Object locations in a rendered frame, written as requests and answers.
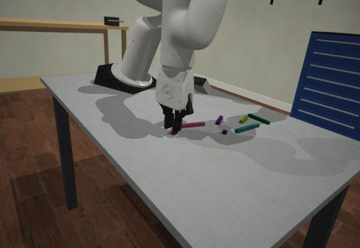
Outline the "lime green rod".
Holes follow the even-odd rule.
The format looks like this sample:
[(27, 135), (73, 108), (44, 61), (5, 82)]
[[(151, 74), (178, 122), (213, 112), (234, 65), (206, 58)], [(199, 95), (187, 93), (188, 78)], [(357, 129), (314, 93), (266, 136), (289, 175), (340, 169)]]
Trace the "lime green rod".
[(244, 117), (240, 120), (240, 123), (243, 124), (247, 119), (248, 119), (248, 116), (244, 116)]

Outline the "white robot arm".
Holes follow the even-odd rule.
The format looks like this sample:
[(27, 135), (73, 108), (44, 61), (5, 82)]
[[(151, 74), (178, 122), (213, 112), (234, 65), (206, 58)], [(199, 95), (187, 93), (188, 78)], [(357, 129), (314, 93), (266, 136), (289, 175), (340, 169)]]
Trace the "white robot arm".
[(147, 72), (160, 41), (162, 65), (172, 69), (192, 67), (195, 50), (213, 41), (228, 0), (136, 1), (161, 14), (136, 20), (123, 60), (114, 63), (111, 72), (127, 85), (145, 88), (152, 83)]

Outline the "purple rod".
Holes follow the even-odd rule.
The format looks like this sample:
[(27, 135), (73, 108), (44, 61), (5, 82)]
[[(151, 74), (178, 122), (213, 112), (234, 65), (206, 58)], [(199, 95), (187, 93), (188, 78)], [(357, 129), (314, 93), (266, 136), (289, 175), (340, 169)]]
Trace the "purple rod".
[(223, 116), (219, 116), (218, 120), (216, 121), (216, 125), (219, 125), (223, 119)]

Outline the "dark green rod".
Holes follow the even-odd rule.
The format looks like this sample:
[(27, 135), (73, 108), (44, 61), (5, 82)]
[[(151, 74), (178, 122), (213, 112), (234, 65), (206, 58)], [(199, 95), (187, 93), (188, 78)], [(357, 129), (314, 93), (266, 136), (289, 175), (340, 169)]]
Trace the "dark green rod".
[(258, 116), (255, 116), (255, 115), (253, 115), (253, 114), (248, 114), (248, 117), (250, 117), (250, 118), (252, 118), (252, 119), (255, 119), (255, 120), (257, 120), (257, 121), (260, 121), (260, 122), (262, 122), (262, 123), (264, 123), (264, 124), (267, 124), (267, 125), (270, 124), (270, 121), (265, 120), (265, 119), (263, 119), (263, 118), (260, 118), (260, 117), (258, 117)]

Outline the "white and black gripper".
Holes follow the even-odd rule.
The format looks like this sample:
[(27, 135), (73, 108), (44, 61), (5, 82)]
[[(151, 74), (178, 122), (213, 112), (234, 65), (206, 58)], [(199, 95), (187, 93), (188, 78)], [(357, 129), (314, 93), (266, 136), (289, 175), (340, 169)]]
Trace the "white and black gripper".
[[(194, 72), (187, 69), (159, 67), (155, 99), (163, 109), (164, 129), (172, 127), (172, 132), (182, 129), (182, 118), (194, 113)], [(186, 110), (185, 110), (186, 108)], [(173, 112), (175, 110), (175, 115)], [(181, 111), (179, 113), (179, 111)], [(175, 119), (174, 119), (175, 118)]]

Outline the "turquoise rod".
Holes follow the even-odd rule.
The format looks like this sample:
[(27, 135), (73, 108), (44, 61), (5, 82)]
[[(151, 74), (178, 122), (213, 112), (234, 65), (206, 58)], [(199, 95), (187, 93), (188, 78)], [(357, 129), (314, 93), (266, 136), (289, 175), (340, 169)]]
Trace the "turquoise rod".
[(251, 124), (251, 125), (247, 125), (245, 127), (241, 127), (241, 128), (237, 128), (235, 130), (236, 133), (241, 133), (241, 132), (244, 132), (244, 131), (247, 131), (247, 130), (251, 130), (251, 129), (254, 129), (254, 128), (257, 128), (259, 127), (260, 124), (258, 123), (255, 123), (255, 124)]

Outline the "pink rod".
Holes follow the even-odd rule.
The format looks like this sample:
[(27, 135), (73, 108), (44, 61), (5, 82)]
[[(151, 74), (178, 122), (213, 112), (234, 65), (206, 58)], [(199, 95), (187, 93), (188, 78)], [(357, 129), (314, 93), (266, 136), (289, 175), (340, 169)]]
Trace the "pink rod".
[(196, 122), (196, 123), (185, 123), (182, 124), (182, 128), (190, 128), (190, 127), (200, 127), (205, 126), (205, 122)]

